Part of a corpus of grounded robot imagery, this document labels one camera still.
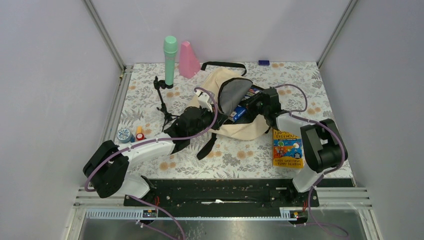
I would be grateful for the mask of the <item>blue comic paperback book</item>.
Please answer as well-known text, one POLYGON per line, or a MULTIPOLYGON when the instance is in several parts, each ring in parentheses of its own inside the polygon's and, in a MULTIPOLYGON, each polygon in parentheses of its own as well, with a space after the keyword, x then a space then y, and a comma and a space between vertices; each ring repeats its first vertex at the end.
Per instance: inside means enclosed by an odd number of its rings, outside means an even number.
MULTIPOLYGON (((249 99, 250 97, 260 93, 263 89, 258 86, 251 86, 247 93, 242 98, 242 101, 249 99)), ((247 113, 247 109, 241 105, 238 105, 234 111, 230 114, 228 117, 228 120, 230 120, 233 123, 242 123, 243 116, 247 113)))

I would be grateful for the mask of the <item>beige canvas backpack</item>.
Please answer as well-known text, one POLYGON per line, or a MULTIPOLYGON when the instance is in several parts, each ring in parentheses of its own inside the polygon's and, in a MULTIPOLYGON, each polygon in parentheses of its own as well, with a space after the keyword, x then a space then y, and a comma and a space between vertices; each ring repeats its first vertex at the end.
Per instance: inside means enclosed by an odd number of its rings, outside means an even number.
POLYGON ((214 93, 219 110, 227 116, 227 121, 220 130, 210 129, 208 131, 211 133, 211 138, 197 153, 198 160, 202 160, 212 151, 218 135, 241 141, 251 141, 270 130, 264 117, 259 115, 255 120, 251 120, 246 113, 241 119, 241 123, 228 120, 250 87, 255 85, 252 80, 245 78, 246 66, 241 63, 208 61, 202 64, 201 70, 204 71, 207 66, 217 66, 218 69, 206 78, 201 87, 214 93))

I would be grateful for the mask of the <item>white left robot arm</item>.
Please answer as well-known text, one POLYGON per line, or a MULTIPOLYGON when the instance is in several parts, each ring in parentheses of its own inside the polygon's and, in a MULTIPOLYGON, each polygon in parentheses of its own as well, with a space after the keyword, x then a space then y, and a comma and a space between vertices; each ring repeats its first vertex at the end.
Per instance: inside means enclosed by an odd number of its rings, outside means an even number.
POLYGON ((128 169, 142 161, 183 150, 190 145, 191 139, 205 134, 215 125, 219 113, 215 95, 201 87, 194 90, 199 106, 187 107, 157 136, 121 145, 112 140, 104 141, 83 167, 87 178, 85 191, 96 192, 100 198, 123 194, 135 197, 144 206, 152 204, 155 192, 147 178, 132 175, 128 169))

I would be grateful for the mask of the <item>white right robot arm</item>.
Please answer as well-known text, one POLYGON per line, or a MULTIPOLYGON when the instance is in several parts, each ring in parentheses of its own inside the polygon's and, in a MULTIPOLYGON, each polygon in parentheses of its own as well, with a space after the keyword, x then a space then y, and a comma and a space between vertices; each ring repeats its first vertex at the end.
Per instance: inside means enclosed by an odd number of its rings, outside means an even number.
POLYGON ((338 170, 348 157, 333 119, 316 121, 283 110, 275 88, 264 89, 242 100, 240 105, 255 115, 262 115, 272 129, 301 138, 306 165, 292 179, 292 189, 286 193, 287 201, 293 206, 301 205, 307 199, 306 192, 316 186, 324 175, 338 170))

